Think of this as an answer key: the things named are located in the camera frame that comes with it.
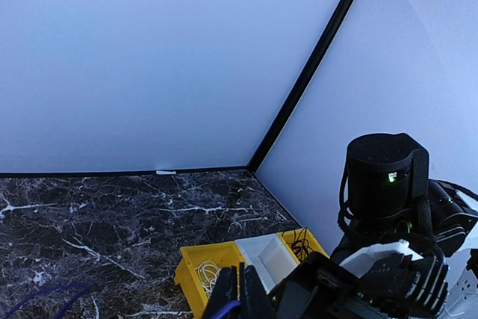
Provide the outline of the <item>yellow bin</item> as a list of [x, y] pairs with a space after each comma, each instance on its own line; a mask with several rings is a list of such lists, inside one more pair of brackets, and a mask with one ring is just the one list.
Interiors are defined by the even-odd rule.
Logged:
[[312, 252], [318, 252], [327, 258], [329, 257], [308, 228], [277, 232], [276, 235], [296, 264], [305, 261]]
[[179, 285], [194, 318], [201, 318], [223, 267], [245, 262], [234, 241], [181, 247], [181, 260], [175, 269]]

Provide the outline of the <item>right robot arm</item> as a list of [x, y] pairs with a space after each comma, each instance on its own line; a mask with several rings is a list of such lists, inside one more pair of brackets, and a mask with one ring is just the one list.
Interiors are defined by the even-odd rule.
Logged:
[[347, 146], [339, 190], [344, 235], [270, 293], [278, 318], [475, 318], [477, 195], [429, 177], [407, 134]]

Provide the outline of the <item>white translucent bin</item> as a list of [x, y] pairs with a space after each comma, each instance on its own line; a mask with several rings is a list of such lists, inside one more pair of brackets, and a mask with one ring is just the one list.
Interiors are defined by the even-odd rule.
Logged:
[[269, 294], [298, 266], [299, 261], [277, 234], [235, 240], [246, 265], [258, 273], [264, 290]]

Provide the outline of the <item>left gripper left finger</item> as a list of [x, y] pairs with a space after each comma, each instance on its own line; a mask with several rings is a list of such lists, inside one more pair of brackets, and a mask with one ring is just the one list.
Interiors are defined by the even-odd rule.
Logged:
[[203, 312], [204, 319], [240, 318], [238, 273], [235, 266], [220, 270], [216, 284]]

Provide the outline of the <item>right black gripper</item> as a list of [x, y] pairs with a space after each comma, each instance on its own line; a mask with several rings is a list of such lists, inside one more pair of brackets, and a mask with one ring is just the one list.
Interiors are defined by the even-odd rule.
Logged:
[[277, 318], [372, 318], [357, 295], [358, 279], [312, 252], [268, 294]]

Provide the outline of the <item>right black frame post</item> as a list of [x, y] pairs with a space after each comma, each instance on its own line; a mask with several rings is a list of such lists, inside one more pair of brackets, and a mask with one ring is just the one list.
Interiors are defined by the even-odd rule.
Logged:
[[272, 121], [272, 124], [268, 128], [262, 141], [249, 160], [246, 166], [249, 172], [256, 173], [269, 154], [270, 150], [273, 148], [274, 143], [279, 138], [279, 135], [281, 134], [311, 80], [313, 79], [317, 68], [329, 50], [332, 41], [335, 39], [335, 36], [342, 26], [354, 1], [355, 0], [339, 0], [329, 18], [329, 21], [326, 24], [326, 27], [320, 35], [319, 40], [313, 48], [313, 51], [309, 55], [308, 60], [305, 62], [304, 67], [298, 75], [291, 91], [279, 109], [278, 114]]

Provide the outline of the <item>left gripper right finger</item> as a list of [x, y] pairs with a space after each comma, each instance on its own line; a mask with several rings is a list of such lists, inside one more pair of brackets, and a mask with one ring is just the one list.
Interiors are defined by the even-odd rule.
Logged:
[[276, 318], [257, 270], [252, 265], [246, 266], [243, 262], [240, 263], [239, 288], [240, 318]]

